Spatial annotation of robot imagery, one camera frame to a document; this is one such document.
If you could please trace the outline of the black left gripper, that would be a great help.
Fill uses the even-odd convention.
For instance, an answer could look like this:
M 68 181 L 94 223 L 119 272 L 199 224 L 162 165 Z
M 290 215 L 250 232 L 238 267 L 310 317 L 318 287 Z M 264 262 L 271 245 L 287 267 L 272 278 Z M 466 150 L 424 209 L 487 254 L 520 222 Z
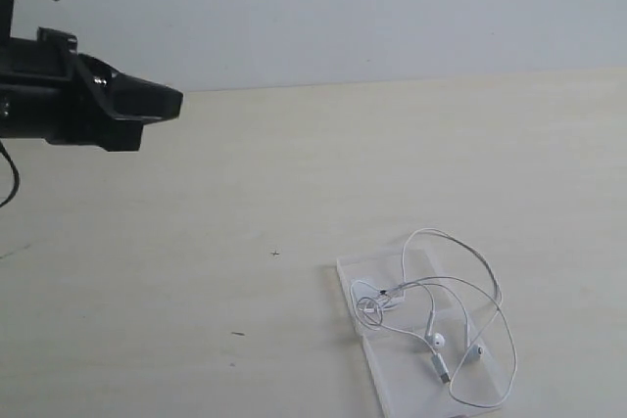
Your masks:
M 34 40 L 1 41 L 3 138 L 137 152 L 144 127 L 179 118 L 182 102 L 181 91 L 79 55 L 70 33 L 40 28 Z

